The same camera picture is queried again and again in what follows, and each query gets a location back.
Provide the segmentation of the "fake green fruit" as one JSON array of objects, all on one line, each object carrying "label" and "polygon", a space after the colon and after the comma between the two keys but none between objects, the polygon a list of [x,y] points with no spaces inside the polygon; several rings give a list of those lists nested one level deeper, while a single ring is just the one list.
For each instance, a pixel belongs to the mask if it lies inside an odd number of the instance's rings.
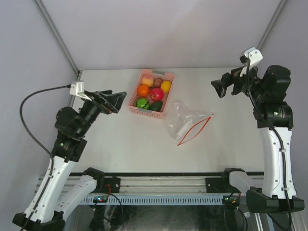
[{"label": "fake green fruit", "polygon": [[139,98],[136,101],[136,107],[147,110],[150,107],[150,103],[146,98]]}]

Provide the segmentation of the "fake orange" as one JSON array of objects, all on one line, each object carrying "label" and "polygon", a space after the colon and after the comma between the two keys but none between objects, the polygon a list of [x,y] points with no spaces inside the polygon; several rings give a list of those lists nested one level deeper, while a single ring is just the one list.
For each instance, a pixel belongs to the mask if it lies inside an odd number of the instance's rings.
[{"label": "fake orange", "polygon": [[137,88],[137,95],[146,98],[150,93],[150,87],[146,84],[140,84]]}]

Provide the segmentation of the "fake peach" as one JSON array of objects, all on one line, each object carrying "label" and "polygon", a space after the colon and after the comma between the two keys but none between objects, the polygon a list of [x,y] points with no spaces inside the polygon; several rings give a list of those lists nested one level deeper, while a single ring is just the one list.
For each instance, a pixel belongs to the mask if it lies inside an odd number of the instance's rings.
[{"label": "fake peach", "polygon": [[144,75],[141,78],[141,84],[147,85],[148,87],[152,87],[154,85],[154,78],[152,75]]}]

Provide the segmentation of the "fake red fruit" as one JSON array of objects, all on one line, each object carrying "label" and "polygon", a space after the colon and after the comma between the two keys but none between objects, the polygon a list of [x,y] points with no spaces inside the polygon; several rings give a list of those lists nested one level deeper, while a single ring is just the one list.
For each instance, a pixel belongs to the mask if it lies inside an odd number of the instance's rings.
[{"label": "fake red fruit", "polygon": [[150,98],[153,101],[161,101],[164,97],[164,93],[160,88],[153,88],[150,91]]}]

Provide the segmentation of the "fake dark green avocado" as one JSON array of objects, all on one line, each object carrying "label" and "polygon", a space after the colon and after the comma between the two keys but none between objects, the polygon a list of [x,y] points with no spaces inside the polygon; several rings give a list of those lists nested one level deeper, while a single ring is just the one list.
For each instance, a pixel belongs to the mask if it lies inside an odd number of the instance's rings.
[{"label": "fake dark green avocado", "polygon": [[156,102],[154,102],[154,103],[152,103],[150,105],[149,110],[160,112],[162,106],[163,106],[163,102],[162,101],[156,101]]}]

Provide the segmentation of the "clear zip top bag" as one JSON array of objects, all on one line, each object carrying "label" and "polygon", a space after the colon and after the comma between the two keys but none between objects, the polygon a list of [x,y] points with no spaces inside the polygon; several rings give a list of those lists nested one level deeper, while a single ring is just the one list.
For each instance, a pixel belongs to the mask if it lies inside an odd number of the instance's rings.
[{"label": "clear zip top bag", "polygon": [[177,100],[167,110],[164,125],[176,145],[180,146],[198,136],[213,115],[202,110],[191,110],[183,101]]}]

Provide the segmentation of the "fake yellow lemon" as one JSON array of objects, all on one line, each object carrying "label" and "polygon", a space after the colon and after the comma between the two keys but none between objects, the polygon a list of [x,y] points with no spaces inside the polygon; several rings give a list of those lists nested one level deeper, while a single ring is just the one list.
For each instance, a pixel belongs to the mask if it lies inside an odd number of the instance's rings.
[{"label": "fake yellow lemon", "polygon": [[165,80],[161,83],[160,89],[163,91],[163,93],[169,93],[171,89],[172,82],[169,80]]}]

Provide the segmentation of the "fake brown pink fruit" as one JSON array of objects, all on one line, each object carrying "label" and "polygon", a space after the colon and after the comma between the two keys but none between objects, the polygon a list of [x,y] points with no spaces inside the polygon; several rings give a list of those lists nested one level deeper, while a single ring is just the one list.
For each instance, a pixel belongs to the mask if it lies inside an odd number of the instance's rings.
[{"label": "fake brown pink fruit", "polygon": [[164,80],[162,78],[160,78],[160,77],[159,78],[155,78],[153,86],[155,88],[159,88],[163,82],[164,82]]}]

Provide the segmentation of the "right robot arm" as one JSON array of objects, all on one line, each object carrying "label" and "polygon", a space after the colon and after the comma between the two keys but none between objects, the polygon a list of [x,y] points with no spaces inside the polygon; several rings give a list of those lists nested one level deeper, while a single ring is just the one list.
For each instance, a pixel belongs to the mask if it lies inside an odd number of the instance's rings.
[{"label": "right robot arm", "polygon": [[211,81],[220,98],[233,86],[232,95],[244,93],[253,105],[253,115],[263,144],[264,179],[261,188],[255,186],[242,169],[226,169],[228,176],[221,180],[222,189],[238,189],[246,195],[246,204],[252,213],[298,212],[305,208],[297,197],[292,179],[290,144],[293,112],[284,101],[291,83],[291,72],[286,67],[271,65],[263,78],[257,77],[257,68],[241,75],[242,68],[225,73],[220,80]]}]

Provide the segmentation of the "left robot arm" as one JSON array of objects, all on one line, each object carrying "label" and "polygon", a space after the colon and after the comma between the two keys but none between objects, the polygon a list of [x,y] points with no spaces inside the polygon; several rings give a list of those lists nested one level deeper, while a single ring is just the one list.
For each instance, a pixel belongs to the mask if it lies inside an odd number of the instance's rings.
[{"label": "left robot arm", "polygon": [[100,114],[117,114],[127,95],[111,90],[77,94],[83,100],[79,111],[60,109],[56,115],[58,131],[50,163],[43,181],[29,207],[15,214],[13,224],[23,231],[61,231],[70,214],[89,193],[105,188],[104,173],[92,167],[85,170],[79,182],[64,196],[63,187],[86,147],[86,133]]}]

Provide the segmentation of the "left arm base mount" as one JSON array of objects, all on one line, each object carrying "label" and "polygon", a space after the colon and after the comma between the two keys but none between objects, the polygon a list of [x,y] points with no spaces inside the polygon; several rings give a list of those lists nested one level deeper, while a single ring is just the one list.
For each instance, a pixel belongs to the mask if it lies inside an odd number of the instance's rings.
[{"label": "left arm base mount", "polygon": [[110,177],[104,179],[103,193],[119,193],[121,179],[118,177]]}]

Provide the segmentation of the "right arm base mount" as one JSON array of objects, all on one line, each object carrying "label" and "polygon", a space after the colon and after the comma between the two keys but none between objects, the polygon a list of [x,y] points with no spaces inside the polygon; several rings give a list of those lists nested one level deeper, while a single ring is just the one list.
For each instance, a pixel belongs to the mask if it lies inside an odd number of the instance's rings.
[{"label": "right arm base mount", "polygon": [[205,186],[207,193],[229,193],[232,191],[228,183],[222,178],[206,178]]}]

